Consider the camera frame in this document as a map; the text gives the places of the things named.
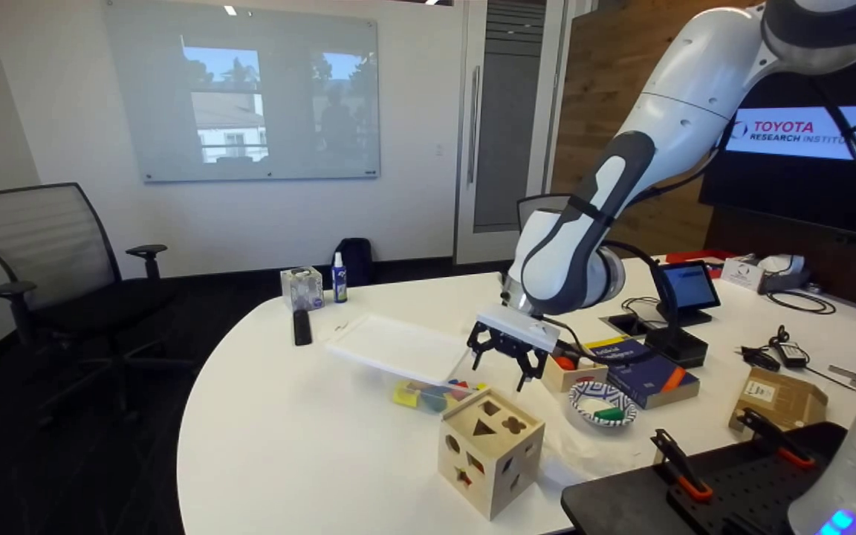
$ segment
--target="black office chair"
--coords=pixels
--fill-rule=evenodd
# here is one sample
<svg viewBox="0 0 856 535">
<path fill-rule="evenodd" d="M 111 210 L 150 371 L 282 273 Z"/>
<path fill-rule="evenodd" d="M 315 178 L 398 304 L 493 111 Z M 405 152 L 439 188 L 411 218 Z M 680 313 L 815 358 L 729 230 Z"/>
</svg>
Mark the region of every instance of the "black office chair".
<svg viewBox="0 0 856 535">
<path fill-rule="evenodd" d="M 104 340 L 111 358 L 77 359 L 89 365 L 83 377 L 53 392 L 38 411 L 50 423 L 53 411 L 104 374 L 115 374 L 115 405 L 133 418 L 127 374 L 130 369 L 190 369 L 187 359 L 136 359 L 153 341 L 121 347 L 124 331 L 157 316 L 173 301 L 160 283 L 160 243 L 127 249 L 145 261 L 145 279 L 121 279 L 108 233 L 83 197 L 80 185 L 41 185 L 0 191 L 0 267 L 19 340 L 26 347 L 80 347 Z"/>
</svg>

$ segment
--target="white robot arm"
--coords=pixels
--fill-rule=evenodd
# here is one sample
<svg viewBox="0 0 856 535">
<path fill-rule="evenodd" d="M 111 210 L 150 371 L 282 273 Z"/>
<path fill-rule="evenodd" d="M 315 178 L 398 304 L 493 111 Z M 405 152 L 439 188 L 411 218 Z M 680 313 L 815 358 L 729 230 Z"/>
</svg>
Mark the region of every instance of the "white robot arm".
<svg viewBox="0 0 856 535">
<path fill-rule="evenodd" d="M 563 210 L 527 219 L 508 271 L 523 304 L 560 316 L 618 294 L 621 264 L 601 243 L 631 198 L 698 166 L 768 75 L 827 75 L 853 62 L 856 0 L 769 0 L 695 16 L 585 176 L 585 191 Z"/>
</svg>

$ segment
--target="bottle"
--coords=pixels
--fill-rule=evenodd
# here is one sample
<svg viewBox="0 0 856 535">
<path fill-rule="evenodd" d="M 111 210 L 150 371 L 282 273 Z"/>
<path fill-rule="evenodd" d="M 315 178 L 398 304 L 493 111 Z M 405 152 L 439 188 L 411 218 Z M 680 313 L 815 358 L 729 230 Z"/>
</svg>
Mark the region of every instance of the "bottle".
<svg viewBox="0 0 856 535">
<path fill-rule="evenodd" d="M 335 249 L 335 258 L 332 258 L 332 301 L 335 304 L 347 301 L 347 271 L 343 264 L 343 253 L 338 249 Z"/>
</svg>

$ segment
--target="whiteboard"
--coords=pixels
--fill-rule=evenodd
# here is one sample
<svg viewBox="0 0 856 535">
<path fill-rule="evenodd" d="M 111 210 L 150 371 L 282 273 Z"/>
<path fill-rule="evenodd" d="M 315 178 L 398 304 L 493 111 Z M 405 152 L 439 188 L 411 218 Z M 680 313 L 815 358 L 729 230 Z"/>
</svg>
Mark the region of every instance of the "whiteboard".
<svg viewBox="0 0 856 535">
<path fill-rule="evenodd" d="M 379 178 L 379 25 L 114 0 L 133 155 L 153 185 Z"/>
</svg>

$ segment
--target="glass door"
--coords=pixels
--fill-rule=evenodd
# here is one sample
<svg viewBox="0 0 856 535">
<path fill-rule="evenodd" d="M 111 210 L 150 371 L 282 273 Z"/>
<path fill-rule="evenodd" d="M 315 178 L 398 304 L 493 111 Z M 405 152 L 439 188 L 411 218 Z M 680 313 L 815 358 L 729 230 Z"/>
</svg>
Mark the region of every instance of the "glass door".
<svg viewBox="0 0 856 535">
<path fill-rule="evenodd" d="M 567 0 L 469 0 L 456 261 L 503 261 L 517 198 L 543 194 L 567 50 Z"/>
</svg>

